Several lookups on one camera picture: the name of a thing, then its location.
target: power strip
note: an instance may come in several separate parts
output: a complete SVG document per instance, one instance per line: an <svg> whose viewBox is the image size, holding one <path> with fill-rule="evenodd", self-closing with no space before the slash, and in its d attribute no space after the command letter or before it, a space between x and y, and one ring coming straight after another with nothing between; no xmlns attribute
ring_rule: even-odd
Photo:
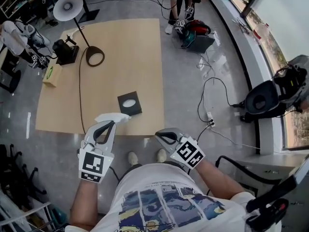
<svg viewBox="0 0 309 232"><path fill-rule="evenodd" d="M214 119L211 115L211 112L207 112L207 117L208 117L208 123L211 125L211 128L215 127L216 124L214 123Z"/></svg>

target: windowsill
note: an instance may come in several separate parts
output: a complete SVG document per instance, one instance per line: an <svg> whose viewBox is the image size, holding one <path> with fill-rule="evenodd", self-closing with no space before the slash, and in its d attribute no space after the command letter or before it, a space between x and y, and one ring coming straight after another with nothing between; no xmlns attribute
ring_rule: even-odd
<svg viewBox="0 0 309 232"><path fill-rule="evenodd" d="M239 51L244 60L250 83L256 87L260 83L269 80L272 74L269 71L268 64L258 43L251 36L242 33L234 21L239 18L239 11L229 0L211 0L225 20ZM283 147L282 121L280 118L260 119L259 136L260 136L260 153L263 155L281 152Z"/></svg>

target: white t-shirt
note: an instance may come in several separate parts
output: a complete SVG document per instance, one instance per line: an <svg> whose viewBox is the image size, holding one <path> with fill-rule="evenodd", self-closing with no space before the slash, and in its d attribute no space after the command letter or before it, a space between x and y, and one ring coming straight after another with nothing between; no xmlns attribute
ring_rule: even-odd
<svg viewBox="0 0 309 232"><path fill-rule="evenodd" d="M148 164L125 175L111 209L91 232L241 232L252 199L248 192L231 200L208 197L180 168ZM85 230L67 226L65 232Z"/></svg>
<svg viewBox="0 0 309 232"><path fill-rule="evenodd" d="M18 29L18 27L14 24L12 21L5 21L2 24L2 32L0 36L0 40L3 42L3 44L6 45L6 47L12 51L16 55L20 55L24 51L24 47L21 46L11 35L13 30L16 30L16 32L19 34L19 37L21 40L27 44L28 38L24 35L21 35L21 31Z"/></svg>

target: wooden table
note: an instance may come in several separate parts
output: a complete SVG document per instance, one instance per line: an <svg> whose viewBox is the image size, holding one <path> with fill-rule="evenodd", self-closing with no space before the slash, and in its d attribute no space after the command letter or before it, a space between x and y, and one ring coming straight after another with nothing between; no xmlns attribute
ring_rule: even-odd
<svg viewBox="0 0 309 232"><path fill-rule="evenodd" d="M100 9L89 11L87 3L86 3L85 0L83 0L83 7L84 7L84 10L85 10L85 13L79 19L78 23L82 23L82 22L85 22L85 21L92 21L92 20L96 19L97 14L100 11Z"/></svg>
<svg viewBox="0 0 309 232"><path fill-rule="evenodd" d="M66 39L65 31L61 38ZM164 128L161 42L158 19L129 19L85 26L90 45L105 53L97 67L81 64L81 101L85 129L103 113L120 112L118 96L136 91L142 113L117 126L118 135L154 135ZM79 64L86 48L80 32L76 62L63 65L57 87L42 86L36 129L83 133L79 98Z"/></svg>
<svg viewBox="0 0 309 232"><path fill-rule="evenodd" d="M20 80L20 76L21 76L21 71L18 70L16 72L13 72L12 69L10 68L2 68L3 65L5 64L5 58L6 55L8 53L8 48L4 48L1 53L0 53L0 70L4 71L5 73L7 73L9 76L11 76L11 82L9 86L6 86L2 83L0 83L0 87L9 91L10 93L14 93L14 91L16 90L19 80Z"/></svg>

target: floor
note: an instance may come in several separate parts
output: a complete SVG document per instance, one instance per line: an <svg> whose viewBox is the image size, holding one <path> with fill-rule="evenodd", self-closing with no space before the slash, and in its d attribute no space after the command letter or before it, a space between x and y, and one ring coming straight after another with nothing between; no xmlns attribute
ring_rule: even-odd
<svg viewBox="0 0 309 232"><path fill-rule="evenodd" d="M102 0L86 1L94 3ZM169 7L169 0L165 0L164 5ZM205 128L205 123L197 116L197 105L201 99L204 76L207 75L209 67L198 69L200 57L185 49L179 49L177 35L165 34L167 21L162 17L160 6L149 0L117 0L89 5L89 8L91 10L100 8L100 12L95 21L88 23L127 18L160 19L165 127L178 127L197 138ZM168 17L169 13L163 10L163 14ZM222 21L208 0L196 5L195 18L204 21L215 31L216 43L209 48L207 55L216 77L221 78L227 87L230 103L243 100L248 93L248 87L239 58ZM52 42L59 38L63 30L73 27L75 27L73 21L60 22L54 28L44 25L40 29L37 25L40 32ZM22 151L22 160L29 170L39 168L35 182L47 190L45 199L49 199L54 205L69 213L79 183L76 150L80 147L83 135L35 130L42 72L27 67L22 61L18 69L22 71L22 79L15 93L0 90L0 101L4 102L0 142L7 145L7 148L9 144L14 144L15 151ZM208 77L214 76L214 72L210 71ZM202 105L200 112L202 116L205 116L205 111L212 113L216 124L214 130L234 142L255 145L253 124L240 122L239 111L228 106L225 88L219 81L214 83L209 81L206 84L204 97L205 108ZM27 138L28 118L30 124ZM220 155L240 159L255 153L255 149L235 145L209 129L201 136L199 145L211 162L215 162ZM155 153L158 149L159 144L153 137L117 136L113 146L115 159L112 167L121 176L129 167L126 159L129 151L135 151L140 163L147 164L155 162ZM224 161L220 169L231 176L234 173L234 168ZM196 171L192 171L190 175L206 192L207 187ZM99 186L99 212L106 213L109 210L116 186L116 178L109 170Z"/></svg>

